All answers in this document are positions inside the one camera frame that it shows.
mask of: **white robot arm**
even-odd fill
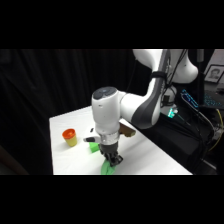
[[[147,129],[156,124],[160,116],[161,100],[168,81],[167,75],[170,65],[172,66],[172,63],[177,61],[176,58],[179,59],[178,53],[181,54],[181,50],[172,52],[169,49],[134,49],[133,52],[140,63],[152,69],[152,79],[147,94],[141,97],[119,92],[114,87],[106,87],[96,90],[92,97],[93,117],[96,126],[94,130],[88,130],[88,137],[84,141],[100,143],[101,153],[111,166],[116,166],[123,160],[117,151],[120,119],[124,118],[139,129]],[[197,72],[190,71],[190,75],[187,73],[189,69],[195,67],[187,56],[182,61],[180,66],[185,69],[180,67],[177,73],[180,74],[179,71],[184,71],[182,73],[188,77],[188,81],[193,81],[197,77]],[[175,79],[181,83],[180,77],[175,76]]]

